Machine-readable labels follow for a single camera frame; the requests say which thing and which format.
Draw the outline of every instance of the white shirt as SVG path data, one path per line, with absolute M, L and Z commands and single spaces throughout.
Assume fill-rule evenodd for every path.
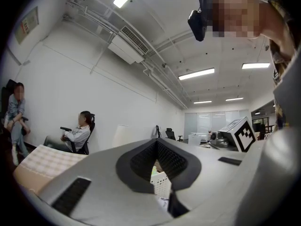
M 85 141 L 88 139 L 90 135 L 90 126 L 83 126 L 83 127 L 77 127 L 73 129 L 71 132 L 65 131 L 65 136 L 72 142 L 74 142 L 75 149 L 78 151 L 81 149 L 85 143 Z M 70 141 L 66 141 L 66 145 L 68 148 L 72 151 L 72 146 Z

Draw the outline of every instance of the seated woman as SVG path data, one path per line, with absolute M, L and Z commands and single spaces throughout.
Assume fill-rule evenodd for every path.
M 12 156 L 13 163 L 17 166 L 19 164 L 16 145 L 18 145 L 23 153 L 23 156 L 28 156 L 28 151 L 23 141 L 22 127 L 27 134 L 30 133 L 30 129 L 25 125 L 22 116 L 25 111 L 25 99 L 24 99 L 24 85 L 17 83 L 15 85 L 14 93 L 8 100 L 8 111 L 5 114 L 4 127 L 11 133 L 11 143 L 13 145 Z
M 66 131 L 65 134 L 58 139 L 56 137 L 47 136 L 44 145 L 64 152 L 72 152 L 70 141 L 74 142 L 76 151 L 84 146 L 85 141 L 90 136 L 90 125 L 92 124 L 91 113 L 83 111 L 79 115 L 79 126 L 72 130 Z

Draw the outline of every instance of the person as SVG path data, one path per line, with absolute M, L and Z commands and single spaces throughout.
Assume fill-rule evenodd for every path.
M 205 25 L 211 25 L 219 37 L 234 36 L 248 39 L 260 35 L 269 39 L 275 70 L 275 86 L 294 56 L 301 39 L 295 21 L 280 0 L 199 0 Z M 275 130 L 288 126 L 285 114 L 275 100 Z
M 13 163 L 19 164 L 16 146 L 18 145 L 23 153 L 23 156 L 28 156 L 28 151 L 23 141 L 22 128 L 26 134 L 30 133 L 29 127 L 24 123 L 22 116 L 25 112 L 24 85 L 17 83 L 14 88 L 14 93 L 8 99 L 8 111 L 5 114 L 4 127 L 11 134 L 12 157 Z
M 61 139 L 53 136 L 47 136 L 44 145 L 60 150 L 63 152 L 73 152 L 71 142 L 74 142 L 75 149 L 81 149 L 85 141 L 90 136 L 90 125 L 92 124 L 92 115 L 89 111 L 83 111 L 79 114 L 79 126 L 72 130 L 66 131 Z

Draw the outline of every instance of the dark hair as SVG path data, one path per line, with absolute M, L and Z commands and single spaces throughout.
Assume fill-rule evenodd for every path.
M 83 111 L 80 114 L 84 115 L 84 117 L 86 118 L 86 123 L 88 123 L 89 125 L 92 124 L 92 118 L 91 118 L 92 116 L 90 111 Z
M 19 86 L 22 86 L 23 89 L 24 89 L 24 85 L 23 85 L 22 83 L 19 82 L 19 83 L 15 84 L 14 90 L 15 90 L 16 88 L 18 88 Z

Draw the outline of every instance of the light blue shirt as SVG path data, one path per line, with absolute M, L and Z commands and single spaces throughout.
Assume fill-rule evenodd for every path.
M 15 118 L 19 113 L 22 113 L 24 115 L 25 112 L 25 99 L 21 101 L 17 101 L 14 94 L 12 94 L 8 99 L 8 119 L 12 120 Z
M 72 132 L 65 131 L 65 136 L 72 142 L 74 142 L 75 149 L 78 151 L 83 147 L 85 141 L 88 139 L 90 135 L 90 126 L 77 127 L 72 130 Z M 70 141 L 66 141 L 66 145 L 72 151 L 72 146 Z

